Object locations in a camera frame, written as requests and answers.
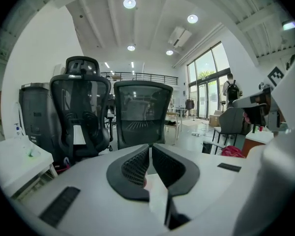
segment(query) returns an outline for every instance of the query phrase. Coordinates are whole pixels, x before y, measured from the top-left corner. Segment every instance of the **mesh chair back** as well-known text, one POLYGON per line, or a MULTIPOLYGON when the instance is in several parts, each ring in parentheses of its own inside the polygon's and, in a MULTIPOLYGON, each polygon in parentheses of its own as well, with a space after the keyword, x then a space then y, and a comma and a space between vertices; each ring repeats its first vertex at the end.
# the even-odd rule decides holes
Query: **mesh chair back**
POLYGON ((67 148, 76 146, 71 159, 97 156, 109 145, 104 114, 110 87, 107 79, 95 75, 76 79, 65 74, 51 79, 52 98, 62 126, 61 143, 67 148))
POLYGON ((219 116, 221 134, 239 134, 242 130, 244 110, 241 108, 228 108, 219 116))
POLYGON ((165 143, 164 122, 173 88, 149 81, 114 84, 118 148, 165 143))

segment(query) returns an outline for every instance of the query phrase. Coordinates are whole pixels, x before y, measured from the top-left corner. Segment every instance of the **railing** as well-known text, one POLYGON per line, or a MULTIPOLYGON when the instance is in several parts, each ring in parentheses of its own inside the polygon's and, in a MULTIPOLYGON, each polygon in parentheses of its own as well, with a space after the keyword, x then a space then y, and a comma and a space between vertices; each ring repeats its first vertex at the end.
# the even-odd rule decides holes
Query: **railing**
POLYGON ((158 74, 115 72, 114 75, 112 73, 101 73, 101 76, 111 81, 154 81, 169 85, 178 85, 178 77, 158 74))

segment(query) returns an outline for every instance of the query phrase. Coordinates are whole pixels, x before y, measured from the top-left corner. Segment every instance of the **ceiling light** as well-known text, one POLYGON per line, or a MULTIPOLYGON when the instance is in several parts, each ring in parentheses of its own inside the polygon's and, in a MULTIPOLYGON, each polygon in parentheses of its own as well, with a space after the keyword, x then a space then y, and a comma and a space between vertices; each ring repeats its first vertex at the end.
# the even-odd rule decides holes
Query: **ceiling light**
POLYGON ((196 15, 189 15, 187 20, 189 23, 194 24, 198 21, 198 17, 196 15))
POLYGON ((123 6, 126 7, 127 9, 132 9, 136 6, 136 1, 135 0, 124 0, 123 6))
POLYGON ((129 45, 127 48, 129 51, 134 51, 136 49, 133 45, 129 45))
POLYGON ((284 22, 283 24, 283 30, 289 30, 295 28, 295 21, 287 21, 284 22))

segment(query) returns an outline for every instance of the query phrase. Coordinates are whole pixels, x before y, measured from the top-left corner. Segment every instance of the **black office chair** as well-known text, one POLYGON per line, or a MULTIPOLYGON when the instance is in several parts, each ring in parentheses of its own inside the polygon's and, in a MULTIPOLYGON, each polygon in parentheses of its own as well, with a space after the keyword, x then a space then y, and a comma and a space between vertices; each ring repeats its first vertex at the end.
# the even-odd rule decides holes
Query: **black office chair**
POLYGON ((150 81, 114 84, 118 149, 165 143, 164 122, 173 88, 150 81))
POLYGON ((70 57, 66 74, 50 81, 52 99, 60 119, 60 147, 75 163, 98 156, 110 142, 104 125, 110 82, 100 76, 98 62, 88 57, 70 57))

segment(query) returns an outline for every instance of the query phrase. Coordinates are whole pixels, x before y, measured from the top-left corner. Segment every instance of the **floor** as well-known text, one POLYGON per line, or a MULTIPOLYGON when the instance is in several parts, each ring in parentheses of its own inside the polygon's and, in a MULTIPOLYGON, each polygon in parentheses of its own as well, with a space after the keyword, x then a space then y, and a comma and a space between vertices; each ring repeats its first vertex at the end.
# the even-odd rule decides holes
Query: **floor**
MULTIPOLYGON (((183 118, 182 120, 182 131, 180 131, 181 127, 179 128, 179 138, 176 140, 176 143, 174 145, 174 136, 175 136, 175 129, 170 128, 169 132, 167 132, 167 129, 165 131, 165 144, 172 145, 178 148, 186 149, 186 150, 192 150, 192 151, 198 151, 199 153, 202 153, 202 143, 203 141, 212 141, 213 138, 213 133, 214 133, 214 128, 209 126, 207 120, 202 120, 202 119, 196 119, 194 120, 195 124, 192 126, 187 126, 184 125, 185 123, 191 123, 193 122, 193 118, 183 118), (192 132, 197 132, 199 133, 199 136, 194 136, 191 133, 192 132)), ((114 135, 114 140, 110 143, 113 151, 118 150, 118 144, 117 144, 117 131, 116 127, 114 126, 113 128, 113 135, 114 135)), ((217 143, 218 135, 215 134, 214 137, 214 142, 217 143)), ((219 144, 224 144, 225 137, 221 136, 220 137, 220 142, 219 144)), ((236 147, 239 149, 242 149, 243 144, 245 141, 245 136, 243 135, 238 135, 237 140, 236 140, 236 147)), ((234 144, 234 139, 228 138, 226 145, 233 145, 234 144)), ((215 153, 215 146, 212 146, 211 154, 215 153)), ((102 152, 101 154, 106 154, 106 153, 112 153, 109 152, 108 149, 102 152)), ((221 149, 218 148, 217 150, 217 155, 221 153, 221 149)), ((147 170, 147 174, 155 174, 156 170, 154 169, 152 165, 152 155, 150 151, 150 166, 147 170)))

